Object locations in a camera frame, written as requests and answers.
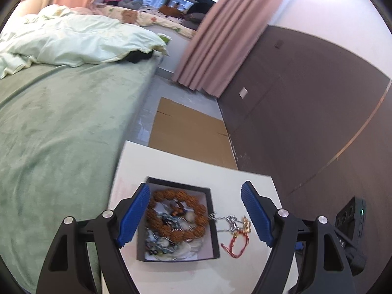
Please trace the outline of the black garment on bed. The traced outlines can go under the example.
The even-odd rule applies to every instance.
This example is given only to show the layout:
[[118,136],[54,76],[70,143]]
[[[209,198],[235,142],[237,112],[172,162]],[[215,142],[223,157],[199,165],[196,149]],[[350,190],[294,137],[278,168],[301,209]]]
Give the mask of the black garment on bed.
[[128,62],[137,64],[140,61],[147,61],[147,60],[151,59],[151,57],[153,56],[153,53],[154,53],[154,51],[151,51],[148,53],[144,53],[140,50],[131,51],[123,58],[123,61],[128,61]]

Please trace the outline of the white wall socket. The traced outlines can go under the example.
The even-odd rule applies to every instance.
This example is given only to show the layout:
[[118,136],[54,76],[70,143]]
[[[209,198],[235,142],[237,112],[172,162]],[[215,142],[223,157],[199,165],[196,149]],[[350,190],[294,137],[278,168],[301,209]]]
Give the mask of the white wall socket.
[[241,89],[241,91],[239,92],[239,96],[242,98],[242,99],[244,99],[245,98],[245,96],[248,94],[248,90],[245,88],[245,87],[243,87],[242,89]]

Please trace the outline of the pale green duvet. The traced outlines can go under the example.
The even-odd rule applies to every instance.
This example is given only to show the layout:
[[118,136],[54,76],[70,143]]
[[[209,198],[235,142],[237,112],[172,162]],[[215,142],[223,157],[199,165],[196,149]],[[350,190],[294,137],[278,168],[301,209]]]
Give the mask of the pale green duvet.
[[1,77],[31,64],[77,67],[116,62],[135,51],[167,54],[167,45],[137,25],[50,5],[7,23],[1,31]]

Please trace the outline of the dark wood wardrobe panel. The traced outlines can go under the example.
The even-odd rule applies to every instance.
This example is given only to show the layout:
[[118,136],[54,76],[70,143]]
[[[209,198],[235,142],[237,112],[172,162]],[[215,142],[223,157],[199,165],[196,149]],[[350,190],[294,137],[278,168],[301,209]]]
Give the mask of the dark wood wardrobe panel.
[[270,26],[219,106],[239,168],[270,175],[283,206],[302,218],[334,219],[350,198],[364,198],[363,247],[369,255],[391,252],[384,73],[326,40]]

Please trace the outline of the silver chain jewelry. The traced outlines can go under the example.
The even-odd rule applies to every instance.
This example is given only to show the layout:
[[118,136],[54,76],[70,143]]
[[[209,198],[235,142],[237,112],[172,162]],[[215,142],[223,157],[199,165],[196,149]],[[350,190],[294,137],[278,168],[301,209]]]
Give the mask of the silver chain jewelry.
[[227,227],[223,229],[217,229],[217,232],[227,232],[232,235],[235,234],[250,234],[251,227],[250,227],[250,220],[247,217],[242,217],[238,219],[234,215],[228,216],[221,216],[218,217],[215,213],[209,215],[209,220],[211,222],[217,223],[218,221],[225,221],[227,223]]

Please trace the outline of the floral window seat cushion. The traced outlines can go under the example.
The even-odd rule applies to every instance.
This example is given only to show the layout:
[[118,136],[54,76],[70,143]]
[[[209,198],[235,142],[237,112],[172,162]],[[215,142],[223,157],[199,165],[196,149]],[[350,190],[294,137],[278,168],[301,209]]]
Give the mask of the floral window seat cushion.
[[140,27],[151,27],[158,25],[171,29],[172,31],[175,31],[176,33],[187,38],[193,38],[196,34],[196,30],[187,28],[179,21],[172,21],[170,18],[163,17],[157,13],[146,13],[143,11],[135,11],[114,5],[105,5],[102,3],[91,5],[90,9],[95,15],[105,15],[107,17],[117,19],[122,23],[130,23]]

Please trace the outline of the pink right curtain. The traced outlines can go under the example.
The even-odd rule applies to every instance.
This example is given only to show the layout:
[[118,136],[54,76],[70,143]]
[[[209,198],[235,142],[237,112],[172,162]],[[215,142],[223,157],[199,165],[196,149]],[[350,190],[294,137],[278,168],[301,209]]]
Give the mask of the pink right curtain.
[[202,20],[172,80],[218,98],[284,0],[219,0]]

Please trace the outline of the brown plush toy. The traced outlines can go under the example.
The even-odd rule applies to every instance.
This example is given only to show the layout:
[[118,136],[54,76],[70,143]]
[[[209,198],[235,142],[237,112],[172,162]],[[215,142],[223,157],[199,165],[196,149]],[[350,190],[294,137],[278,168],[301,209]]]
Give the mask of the brown plush toy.
[[170,7],[168,5],[163,5],[159,8],[159,12],[164,14],[167,17],[174,17],[174,18],[184,18],[184,13],[181,12],[176,7]]

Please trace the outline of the green sheet bed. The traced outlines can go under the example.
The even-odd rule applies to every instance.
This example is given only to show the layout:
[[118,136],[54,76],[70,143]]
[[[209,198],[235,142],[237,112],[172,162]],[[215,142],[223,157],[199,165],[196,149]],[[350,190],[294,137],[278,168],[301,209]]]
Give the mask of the green sheet bed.
[[1,80],[1,257],[28,292],[62,220],[106,209],[158,62],[39,64]]

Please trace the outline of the flattened brown cardboard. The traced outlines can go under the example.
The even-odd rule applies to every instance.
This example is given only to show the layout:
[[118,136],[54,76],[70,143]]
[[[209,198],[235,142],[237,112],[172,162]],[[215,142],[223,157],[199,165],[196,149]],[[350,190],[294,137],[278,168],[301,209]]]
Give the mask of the flattened brown cardboard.
[[148,146],[195,161],[237,169],[223,121],[161,98]]

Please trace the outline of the black open gift box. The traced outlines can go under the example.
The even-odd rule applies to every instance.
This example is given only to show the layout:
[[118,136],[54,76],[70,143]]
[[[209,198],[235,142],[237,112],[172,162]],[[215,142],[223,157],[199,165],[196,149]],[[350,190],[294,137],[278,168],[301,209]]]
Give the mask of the black open gift box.
[[220,258],[217,226],[209,220],[209,215],[214,213],[211,190],[153,177],[147,178],[146,184],[151,199],[137,230],[137,260],[158,262],[147,260],[145,252],[146,242],[160,237],[172,242],[201,239],[203,245],[198,258],[186,261]]

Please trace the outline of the translucent white pouch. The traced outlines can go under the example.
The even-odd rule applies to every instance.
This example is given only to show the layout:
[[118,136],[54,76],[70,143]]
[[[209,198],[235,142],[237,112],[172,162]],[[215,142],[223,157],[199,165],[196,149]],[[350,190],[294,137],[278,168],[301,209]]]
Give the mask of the translucent white pouch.
[[203,241],[194,239],[184,242],[172,242],[160,237],[146,242],[145,258],[150,261],[186,261],[197,259]]

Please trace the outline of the green tissue pack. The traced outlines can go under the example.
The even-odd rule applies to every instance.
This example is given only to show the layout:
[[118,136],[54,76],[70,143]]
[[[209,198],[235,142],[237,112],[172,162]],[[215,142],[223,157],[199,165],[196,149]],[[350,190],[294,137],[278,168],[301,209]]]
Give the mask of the green tissue pack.
[[159,35],[159,38],[166,44],[168,45],[170,41],[172,40],[169,36],[167,35]]

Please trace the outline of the grey clothes pile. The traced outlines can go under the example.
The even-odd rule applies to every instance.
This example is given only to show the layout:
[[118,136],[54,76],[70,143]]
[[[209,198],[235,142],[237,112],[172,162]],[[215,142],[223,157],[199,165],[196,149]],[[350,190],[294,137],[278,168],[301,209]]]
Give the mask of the grey clothes pile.
[[119,7],[139,10],[143,6],[144,2],[142,0],[121,0],[118,2]]

